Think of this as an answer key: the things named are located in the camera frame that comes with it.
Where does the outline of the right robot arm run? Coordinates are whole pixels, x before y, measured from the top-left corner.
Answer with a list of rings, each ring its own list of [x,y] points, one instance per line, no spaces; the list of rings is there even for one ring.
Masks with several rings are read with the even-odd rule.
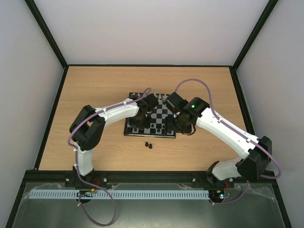
[[[218,137],[238,154],[235,159],[216,161],[210,166],[207,174],[210,185],[218,186],[223,180],[236,177],[259,180],[270,163],[272,142],[268,137],[258,138],[242,131],[198,97],[188,102],[173,92],[163,104],[173,113],[165,119],[166,131],[191,134],[194,130],[189,130],[189,127],[199,127]]]

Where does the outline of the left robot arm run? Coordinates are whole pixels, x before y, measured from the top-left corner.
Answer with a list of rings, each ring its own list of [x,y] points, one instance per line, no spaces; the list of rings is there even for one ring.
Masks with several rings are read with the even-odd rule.
[[[150,127],[150,112],[159,104],[153,95],[127,98],[111,106],[94,109],[90,105],[82,108],[71,124],[68,144],[74,147],[76,163],[74,167],[81,176],[93,171],[93,151],[99,144],[105,127],[128,118],[132,128],[147,129]]]

